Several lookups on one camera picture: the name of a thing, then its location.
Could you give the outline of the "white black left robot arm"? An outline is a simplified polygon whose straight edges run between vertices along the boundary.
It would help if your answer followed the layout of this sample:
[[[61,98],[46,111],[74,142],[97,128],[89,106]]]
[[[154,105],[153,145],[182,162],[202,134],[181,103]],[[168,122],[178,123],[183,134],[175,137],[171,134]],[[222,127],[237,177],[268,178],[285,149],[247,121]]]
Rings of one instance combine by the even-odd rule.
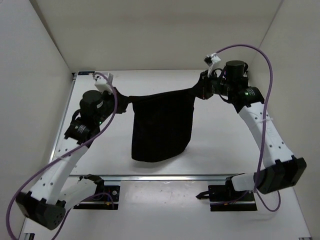
[[[86,91],[71,117],[56,160],[37,173],[39,179],[28,192],[19,190],[14,200],[22,214],[48,230],[56,229],[67,212],[83,200],[104,195],[102,178],[88,174],[72,187],[63,190],[70,173],[93,141],[109,126],[116,114],[125,111],[123,96],[114,87]]]

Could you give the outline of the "black skirt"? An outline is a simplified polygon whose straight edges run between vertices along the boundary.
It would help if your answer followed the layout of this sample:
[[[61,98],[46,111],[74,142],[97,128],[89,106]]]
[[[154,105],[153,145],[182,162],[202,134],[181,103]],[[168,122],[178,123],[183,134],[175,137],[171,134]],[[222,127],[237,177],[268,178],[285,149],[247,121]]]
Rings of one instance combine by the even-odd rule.
[[[191,88],[145,96],[117,93],[117,113],[132,104],[134,119],[131,158],[156,163],[181,154],[188,146],[193,128],[195,99],[206,100],[207,82],[200,77]]]

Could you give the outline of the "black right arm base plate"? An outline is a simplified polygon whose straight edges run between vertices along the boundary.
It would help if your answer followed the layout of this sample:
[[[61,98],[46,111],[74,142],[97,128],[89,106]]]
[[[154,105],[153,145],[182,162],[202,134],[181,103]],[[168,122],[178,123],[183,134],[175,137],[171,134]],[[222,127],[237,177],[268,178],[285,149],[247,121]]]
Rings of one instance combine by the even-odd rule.
[[[207,191],[200,192],[198,200],[209,200],[211,212],[255,212],[257,205],[250,191],[235,191],[226,185],[209,185]]]

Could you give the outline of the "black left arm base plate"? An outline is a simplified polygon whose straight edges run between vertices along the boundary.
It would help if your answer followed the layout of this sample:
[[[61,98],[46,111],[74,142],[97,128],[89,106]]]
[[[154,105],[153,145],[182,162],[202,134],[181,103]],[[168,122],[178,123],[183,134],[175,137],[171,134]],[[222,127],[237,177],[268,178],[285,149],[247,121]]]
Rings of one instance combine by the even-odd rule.
[[[75,210],[110,210],[119,208],[121,184],[119,181],[105,181],[97,187],[94,196],[73,207]]]

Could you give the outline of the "blue left corner sticker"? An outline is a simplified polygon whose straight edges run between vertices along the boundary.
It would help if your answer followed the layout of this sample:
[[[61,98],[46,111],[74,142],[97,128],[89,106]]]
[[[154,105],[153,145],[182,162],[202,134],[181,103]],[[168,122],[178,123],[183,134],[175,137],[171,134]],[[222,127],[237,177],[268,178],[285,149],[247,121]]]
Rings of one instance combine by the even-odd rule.
[[[79,76],[88,76],[88,75],[92,75],[94,73],[94,71],[79,71],[77,74]]]

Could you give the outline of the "silver table edge rail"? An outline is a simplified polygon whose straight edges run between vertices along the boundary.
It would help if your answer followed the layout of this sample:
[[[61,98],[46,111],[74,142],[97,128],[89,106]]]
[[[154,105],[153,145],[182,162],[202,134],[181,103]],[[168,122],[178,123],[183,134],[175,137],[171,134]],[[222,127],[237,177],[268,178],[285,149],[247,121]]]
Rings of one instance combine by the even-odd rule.
[[[231,177],[233,174],[167,174],[167,175],[100,175],[105,181],[160,181],[160,182],[172,182],[172,181],[224,181],[227,177]]]

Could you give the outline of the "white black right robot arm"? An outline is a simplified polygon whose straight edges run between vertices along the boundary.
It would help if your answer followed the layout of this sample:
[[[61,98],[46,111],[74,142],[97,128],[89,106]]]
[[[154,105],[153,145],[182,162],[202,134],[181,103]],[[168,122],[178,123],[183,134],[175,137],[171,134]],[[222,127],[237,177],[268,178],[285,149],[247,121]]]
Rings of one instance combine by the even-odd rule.
[[[200,98],[213,95],[233,105],[246,123],[260,150],[257,171],[232,176],[224,195],[236,200],[244,191],[268,194],[293,187],[307,167],[304,158],[295,157],[278,133],[266,110],[267,99],[255,86],[249,86],[248,65],[240,60],[228,61],[219,75],[206,70],[200,73]]]

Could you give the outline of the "white front cover panel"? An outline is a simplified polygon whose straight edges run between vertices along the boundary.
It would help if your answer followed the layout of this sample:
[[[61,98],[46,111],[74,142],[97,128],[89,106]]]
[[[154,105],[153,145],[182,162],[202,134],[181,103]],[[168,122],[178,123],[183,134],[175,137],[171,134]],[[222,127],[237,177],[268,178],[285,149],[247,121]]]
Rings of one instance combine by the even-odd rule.
[[[60,232],[26,220],[21,237],[33,240],[298,240],[309,238],[293,189],[264,197],[256,211],[212,212],[196,195],[205,181],[120,184],[117,210],[72,210]]]

